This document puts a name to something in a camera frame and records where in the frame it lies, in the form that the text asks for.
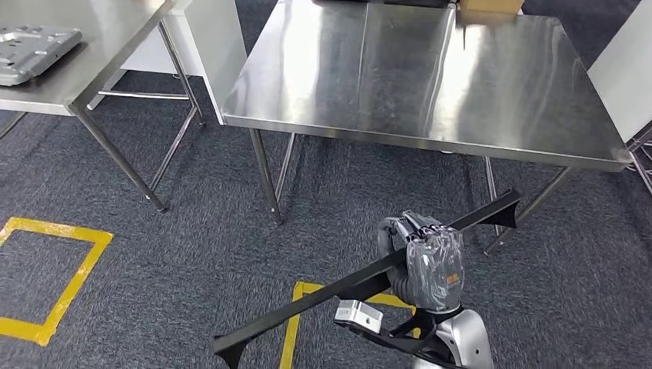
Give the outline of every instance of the metal tray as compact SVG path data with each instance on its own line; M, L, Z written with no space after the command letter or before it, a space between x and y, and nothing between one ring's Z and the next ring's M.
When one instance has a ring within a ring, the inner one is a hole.
M78 29L0 25L0 85L29 81L82 40Z

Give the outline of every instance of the table top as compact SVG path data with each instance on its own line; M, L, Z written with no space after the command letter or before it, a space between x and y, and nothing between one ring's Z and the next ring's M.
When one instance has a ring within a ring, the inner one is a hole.
M619 171L624 143L556 18L280 0L226 125Z
M0 110L71 115L104 83L173 6L172 0L2 0L0 25L78 28L81 44L42 75L0 87Z

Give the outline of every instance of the metal frame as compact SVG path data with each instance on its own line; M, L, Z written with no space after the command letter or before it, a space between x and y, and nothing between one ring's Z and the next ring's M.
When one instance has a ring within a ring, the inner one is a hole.
M281 172L278 175L278 180L274 189L271 173L269 171L268 158L267 154L265 153L264 144L261 137L261 131L259 129L249 128L249 133L251 134L251 142L254 145L254 152L256 154L256 159L258 160L258 167L261 171L261 183L263 186L263 192L267 198L272 220L274 220L276 225L281 225L283 224L283 218L281 217L281 211L278 208L278 202L281 199L283 183L285 182L285 175L288 173L288 166L290 164L290 159L292 158L294 141L296 141L297 135L295 133L290 134L288 146L285 149L285 156L283 157Z
M176 52L173 41L171 40L169 31L166 28L163 21L160 21L158 23L158 31L161 33L163 44L165 45L165 48L168 50L168 54L170 55L172 64L174 64L175 70L179 75L179 80L181 81L181 85L183 86L185 94L183 95L157 94L157 93L124 92L124 91L99 91L98 92L98 95L122 96L122 97L129 97L129 98L155 98L155 99L164 99L164 100L188 100L191 102L190 112L188 113L183 124L179 128L179 131L174 141L172 142L170 148L168 149L168 152L163 157L163 161L159 165L156 174L154 175L154 178L152 179L151 184L149 186L145 184L145 182L138 174L138 172L131 166L131 164L129 164L129 162L124 157L124 155L118 150L118 148L111 142L111 140L109 140L106 134L102 131L100 125L90 115L88 106L81 106L78 103L74 103L69 107L69 109L70 112L73 113L73 115L75 115L77 119L79 119L79 121L88 129L88 131L91 132L91 135L93 135L95 140L97 140L99 144L108 152L108 154L115 161L118 167L120 167L120 169L129 177L129 179L131 179L131 181L134 182L136 187L138 187L143 192L143 194L145 194L145 197L149 201L151 201L151 203L154 205L156 210L165 211L167 208L161 202L161 200L158 199L154 191L158 187L161 178L165 174L165 171L167 171L168 166L170 164L170 160L175 155L179 143L183 139L186 131L188 130L188 126L190 125L192 119L195 116L197 116L199 120L199 125L204 125L205 120L199 108L199 103L197 103L197 98L195 97L195 94L193 93L190 87L190 83L188 82L188 77L184 72L181 62L179 61L179 57ZM0 131L0 138L4 137L9 131L11 131L16 126L16 124L23 117L25 117L25 114L26 113L24 112L19 112L9 122L9 124L5 128L3 128L2 131Z
M2 140L3 137L5 137L14 127L23 119L27 113L24 111L19 111L14 115L14 117L9 120L9 123L0 131L0 140Z
M526 221L531 215L534 209L539 206L539 204L554 191L555 188L559 187L562 183L562 179L572 170L570 167L562 168L559 172L546 184L546 186L539 192L537 197L532 200L532 202L516 217L516 223L520 224ZM492 242L484 249L484 254L489 256L492 250L497 246L504 243L505 238L509 236L514 231L514 228L505 228Z
M638 137L632 138L630 144L627 146L627 149L630 151L630 156L633 161L634 168L640 175L640 178L643 180L645 187L652 195L652 178L648 173L648 170L645 168L641 160L637 156L637 151L643 152L649 159L652 161L650 155L645 151L646 147L652 146L652 121L647 124L646 128L643 128Z
M265 153L264 144L261 137L261 132L258 129L249 128L251 133L251 141L254 145L254 151L256 154L256 159L258 160L258 167L261 171L261 182L265 197L267 198L268 206L270 208L272 219L276 225L281 225L283 223L283 218L278 207L278 201L281 198L281 192L283 189L283 183L285 181L285 175L287 174L288 164L292 156L292 151L294 149L294 141L296 140L296 134L292 133L290 139L288 140L288 146L285 149L285 157L283 159L283 165L281 166L281 172L278 176L278 181L276 184L276 189L274 189L273 182L271 180L271 173L269 171L269 164L267 154ZM489 189L489 197L492 201L497 198L496 194L496 184L494 182L494 172L491 168L491 160L488 157L484 157L484 167L487 175L487 186ZM559 184L562 182L562 179L571 171L570 167L562 168L539 192L537 197L518 215L517 223L520 224L523 221L526 221L534 209L550 194L553 190L559 187ZM505 239L512 233L513 228L503 228L499 224L494 224L494 230L496 232L496 238L484 249L484 254L489 256L491 251L493 251L497 246L503 245Z

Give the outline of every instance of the yellow floor tape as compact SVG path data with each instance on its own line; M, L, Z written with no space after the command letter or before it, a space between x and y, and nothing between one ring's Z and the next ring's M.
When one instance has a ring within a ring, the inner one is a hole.
M308 282L297 282L294 285L294 290L292 291L292 301L296 301L302 297L304 294L311 294L316 290L324 286L320 284L308 283ZM371 304L383 304L388 306L393 306L395 308L406 308L410 309L410 313L414 315L416 308L405 304L403 301L399 300L396 296L391 294L377 294L365 302ZM285 339L283 341L283 351L281 352L281 364L279 365L280 369L291 369L292 368L292 359L294 357L294 346L297 343L297 332L299 330L299 315L291 317L288 321L288 329L285 331ZM419 337L419 330L415 329L413 335Z
M50 341L50 337L56 332L57 325L61 321L68 306L73 298L82 287L89 273L100 258L101 253L106 245L111 242L113 234L95 229L82 227L73 227L71 225L48 223L47 221L35 221L25 218L9 218L7 224L0 230L0 247L7 241L13 231L29 231L40 234L49 234L51 236L72 238L73 240L88 241L93 243L93 247L86 255L84 261L79 265L68 286L54 304L48 317L43 324L34 324L27 321L19 321L8 317L0 317L0 334L20 338L26 341L32 341L41 346L45 346Z

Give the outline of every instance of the plastic bag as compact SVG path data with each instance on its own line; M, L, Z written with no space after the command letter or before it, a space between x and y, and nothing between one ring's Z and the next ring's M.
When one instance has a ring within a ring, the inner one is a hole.
M464 288L462 233L443 225L431 226L424 239L407 244L407 274L417 308L449 311L461 302Z

